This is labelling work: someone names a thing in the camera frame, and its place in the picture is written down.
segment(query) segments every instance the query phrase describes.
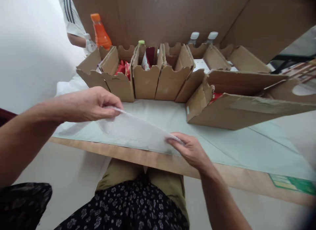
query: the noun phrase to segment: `green label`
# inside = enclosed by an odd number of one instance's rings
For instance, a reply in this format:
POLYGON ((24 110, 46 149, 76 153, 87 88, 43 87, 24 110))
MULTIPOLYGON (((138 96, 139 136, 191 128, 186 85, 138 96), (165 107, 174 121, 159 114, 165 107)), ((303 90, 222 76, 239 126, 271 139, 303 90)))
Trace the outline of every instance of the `green label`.
POLYGON ((316 195, 315 183, 294 177, 269 174, 273 184, 278 188, 295 190, 306 194, 316 195))

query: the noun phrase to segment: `orange bottle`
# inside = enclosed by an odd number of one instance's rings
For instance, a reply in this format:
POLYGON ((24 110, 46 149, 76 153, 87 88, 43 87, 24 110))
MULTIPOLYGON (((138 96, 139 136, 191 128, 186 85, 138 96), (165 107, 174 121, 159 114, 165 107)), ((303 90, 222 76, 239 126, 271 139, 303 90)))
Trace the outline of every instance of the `orange bottle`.
POLYGON ((106 34, 101 18, 99 14, 91 14, 91 19, 93 21, 93 27, 95 31, 95 43, 96 45, 103 46, 105 49, 110 49, 112 45, 111 39, 108 34, 106 34))

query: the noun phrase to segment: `khaki pants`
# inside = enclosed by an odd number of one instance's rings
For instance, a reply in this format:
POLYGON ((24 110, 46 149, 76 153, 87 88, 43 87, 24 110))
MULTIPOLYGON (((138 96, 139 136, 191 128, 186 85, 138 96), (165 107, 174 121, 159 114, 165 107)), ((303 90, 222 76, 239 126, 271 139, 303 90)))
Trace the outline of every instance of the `khaki pants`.
MULTIPOLYGON (((144 172, 142 165, 112 158, 102 180, 96 187, 96 191, 105 190, 124 181, 135 180, 142 172, 144 172)), ((189 223, 183 176, 151 167, 147 169, 146 174, 150 182, 177 205, 189 223)))

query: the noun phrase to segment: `white shirt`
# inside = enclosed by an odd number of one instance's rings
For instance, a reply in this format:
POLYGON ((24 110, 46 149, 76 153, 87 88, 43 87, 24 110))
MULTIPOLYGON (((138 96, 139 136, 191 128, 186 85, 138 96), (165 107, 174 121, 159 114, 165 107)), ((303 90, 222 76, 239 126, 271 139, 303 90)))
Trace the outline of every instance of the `white shirt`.
MULTIPOLYGON (((59 0, 60 6, 63 11, 64 21, 66 24, 67 33, 79 36, 84 38, 84 34, 86 33, 75 5, 72 0, 59 0)), ((89 54, 86 48, 83 48, 86 55, 89 54)))

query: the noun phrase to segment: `black floral fabric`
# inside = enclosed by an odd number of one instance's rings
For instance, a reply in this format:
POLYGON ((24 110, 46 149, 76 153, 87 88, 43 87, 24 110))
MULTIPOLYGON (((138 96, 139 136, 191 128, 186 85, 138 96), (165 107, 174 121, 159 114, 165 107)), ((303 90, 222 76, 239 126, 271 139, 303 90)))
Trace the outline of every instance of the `black floral fabric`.
POLYGON ((181 210, 145 174, 107 190, 57 226, 63 229, 189 229, 181 210))
POLYGON ((47 183, 22 183, 0 189, 0 228, 36 229, 52 196, 47 183))

